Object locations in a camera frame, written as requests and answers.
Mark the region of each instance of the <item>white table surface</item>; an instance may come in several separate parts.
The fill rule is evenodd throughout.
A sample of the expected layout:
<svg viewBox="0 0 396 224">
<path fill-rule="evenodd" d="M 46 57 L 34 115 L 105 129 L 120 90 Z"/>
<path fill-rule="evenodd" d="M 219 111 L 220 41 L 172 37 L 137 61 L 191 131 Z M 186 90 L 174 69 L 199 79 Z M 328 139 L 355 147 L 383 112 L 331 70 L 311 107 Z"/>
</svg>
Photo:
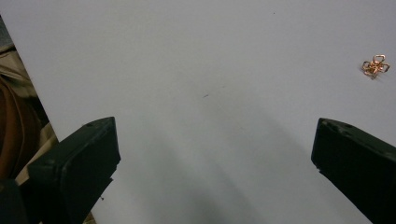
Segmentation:
<svg viewBox="0 0 396 224">
<path fill-rule="evenodd" d="M 97 223 L 370 223 L 310 161 L 318 118 L 396 145 L 396 2 L 0 0 L 60 140 L 114 116 Z"/>
</svg>

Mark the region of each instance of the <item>small copper object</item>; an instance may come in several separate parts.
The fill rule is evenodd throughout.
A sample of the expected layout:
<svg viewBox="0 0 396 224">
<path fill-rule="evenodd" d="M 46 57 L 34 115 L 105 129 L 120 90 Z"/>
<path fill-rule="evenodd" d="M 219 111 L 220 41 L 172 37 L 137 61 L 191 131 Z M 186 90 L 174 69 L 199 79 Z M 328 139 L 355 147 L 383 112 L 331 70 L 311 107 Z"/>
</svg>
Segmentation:
<svg viewBox="0 0 396 224">
<path fill-rule="evenodd" d="M 361 66 L 364 75 L 370 77 L 371 79 L 375 79 L 378 76 L 378 73 L 388 72 L 390 65 L 384 63 L 384 61 L 385 55 L 375 55 L 372 62 L 364 62 Z"/>
</svg>

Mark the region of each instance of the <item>white surface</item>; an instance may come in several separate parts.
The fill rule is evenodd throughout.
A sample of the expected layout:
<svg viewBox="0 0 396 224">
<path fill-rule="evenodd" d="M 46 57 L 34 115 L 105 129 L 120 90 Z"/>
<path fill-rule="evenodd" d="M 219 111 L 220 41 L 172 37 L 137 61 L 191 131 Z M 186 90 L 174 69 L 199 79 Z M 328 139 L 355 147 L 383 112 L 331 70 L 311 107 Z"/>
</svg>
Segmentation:
<svg viewBox="0 0 396 224">
<path fill-rule="evenodd" d="M 0 12 L 62 140 L 115 116 L 98 223 L 370 223 L 310 161 L 318 118 L 396 145 L 396 2 L 27 1 Z"/>
</svg>

